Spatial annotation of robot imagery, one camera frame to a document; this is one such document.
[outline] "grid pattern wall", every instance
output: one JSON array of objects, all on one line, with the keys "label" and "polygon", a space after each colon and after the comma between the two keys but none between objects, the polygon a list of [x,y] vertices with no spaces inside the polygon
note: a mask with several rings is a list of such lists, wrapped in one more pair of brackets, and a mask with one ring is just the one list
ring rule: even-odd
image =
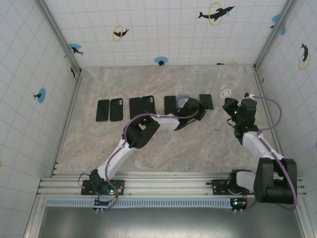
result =
[{"label": "grid pattern wall", "polygon": [[[283,109],[277,127],[284,156],[295,158],[317,212],[317,1],[299,1],[265,59],[260,77]],[[271,107],[278,119],[276,106]]]},{"label": "grid pattern wall", "polygon": [[0,237],[22,236],[53,163],[75,81],[66,66],[34,0],[1,0]]},{"label": "grid pattern wall", "polygon": [[86,67],[255,63],[286,0],[46,3]]}]

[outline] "marble floor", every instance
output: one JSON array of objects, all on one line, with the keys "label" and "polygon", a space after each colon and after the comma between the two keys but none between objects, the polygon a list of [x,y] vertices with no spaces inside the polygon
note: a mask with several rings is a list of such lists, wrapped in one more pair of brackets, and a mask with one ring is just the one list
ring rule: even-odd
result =
[{"label": "marble floor", "polygon": [[[91,171],[115,149],[129,122],[129,98],[153,95],[157,114],[164,96],[211,94],[214,110],[180,131],[158,131],[121,166],[122,172],[220,173],[257,167],[257,160],[234,137],[220,94],[230,89],[239,101],[246,92],[259,94],[251,65],[94,67],[83,71],[58,171]],[[123,121],[96,122],[100,99],[123,99]],[[256,124],[267,127],[261,101]],[[264,133],[272,143],[270,132]]]}]

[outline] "yellow ring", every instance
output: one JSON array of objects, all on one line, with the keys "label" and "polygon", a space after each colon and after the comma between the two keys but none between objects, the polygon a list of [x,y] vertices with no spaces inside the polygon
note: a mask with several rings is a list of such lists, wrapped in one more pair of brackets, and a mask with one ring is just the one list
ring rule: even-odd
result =
[{"label": "yellow ring", "polygon": [[230,62],[228,62],[227,64],[230,64],[230,63],[238,64],[236,61],[230,61]]},{"label": "yellow ring", "polygon": [[217,25],[219,25],[219,24],[221,23],[221,21],[222,21],[222,17],[220,18],[220,21],[219,21],[217,24],[212,24],[212,22],[210,21],[210,10],[211,10],[212,6],[215,5],[215,4],[218,4],[219,6],[221,6],[221,4],[220,4],[219,2],[217,2],[217,1],[213,2],[213,3],[210,5],[209,15],[208,15],[208,19],[209,19],[209,24],[210,24],[210,26],[217,26]]},{"label": "yellow ring", "polygon": [[312,60],[311,54],[308,53],[308,55],[309,55],[309,61],[308,61],[308,64],[307,64],[304,68],[301,68],[301,61],[302,61],[302,58],[304,58],[304,55],[302,55],[302,56],[299,58],[298,68],[299,68],[300,70],[306,69],[306,68],[308,67],[308,65],[311,63],[311,60]]},{"label": "yellow ring", "polygon": [[[114,36],[115,36],[114,32],[116,31],[116,29],[117,29],[118,27],[121,27],[121,34],[120,34],[120,38],[119,38],[118,40],[116,40],[116,39],[114,38]],[[114,40],[114,41],[119,41],[119,40],[121,40],[122,34],[123,34],[123,27],[122,27],[121,25],[116,26],[116,28],[113,30],[113,33],[112,33],[112,38],[113,38],[113,40]]]},{"label": "yellow ring", "polygon": [[70,63],[69,63],[69,62],[67,63],[67,72],[68,72],[68,73],[71,73],[71,71],[70,71]]}]

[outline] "black smartphone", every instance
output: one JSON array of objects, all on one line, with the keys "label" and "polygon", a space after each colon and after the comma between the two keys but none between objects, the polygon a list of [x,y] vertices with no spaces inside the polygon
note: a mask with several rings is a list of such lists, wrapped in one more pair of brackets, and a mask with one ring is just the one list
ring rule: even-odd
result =
[{"label": "black smartphone", "polygon": [[213,110],[212,98],[210,94],[200,94],[199,100],[207,105],[206,111]]},{"label": "black smartphone", "polygon": [[153,96],[142,97],[142,109],[147,110],[148,113],[156,114]]},{"label": "black smartphone", "polygon": [[110,101],[110,121],[120,120],[123,120],[123,99],[112,99]]},{"label": "black smartphone", "polygon": [[164,114],[170,114],[176,112],[176,96],[164,97]]},{"label": "black smartphone", "polygon": [[109,117],[109,99],[99,100],[97,104],[96,121],[107,121]]},{"label": "black smartphone", "polygon": [[141,98],[130,98],[130,119],[142,113],[142,100]]}]

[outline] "metal corner post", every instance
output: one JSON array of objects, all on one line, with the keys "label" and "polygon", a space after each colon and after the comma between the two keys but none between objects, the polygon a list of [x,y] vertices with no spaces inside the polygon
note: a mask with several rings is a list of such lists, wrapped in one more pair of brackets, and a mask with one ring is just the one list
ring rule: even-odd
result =
[{"label": "metal corner post", "polygon": [[80,66],[72,53],[71,49],[69,48],[66,39],[64,38],[60,28],[58,27],[57,23],[54,20],[53,15],[51,14],[45,0],[35,0],[36,5],[39,7],[40,11],[42,12],[43,17],[47,21],[48,25],[51,27],[53,34],[56,36],[57,41],[59,42],[61,48],[63,49],[69,63],[78,74],[80,74]]},{"label": "metal corner post", "polygon": [[288,0],[287,1],[277,24],[274,26],[271,35],[267,39],[267,41],[266,41],[266,43],[261,51],[261,54],[260,54],[257,62],[255,63],[256,69],[260,68],[261,64],[264,62],[268,52],[271,50],[274,42],[276,41],[280,32],[283,30],[285,23],[286,23],[289,15],[291,14],[292,10],[294,9],[297,2],[298,2],[298,0]]}]

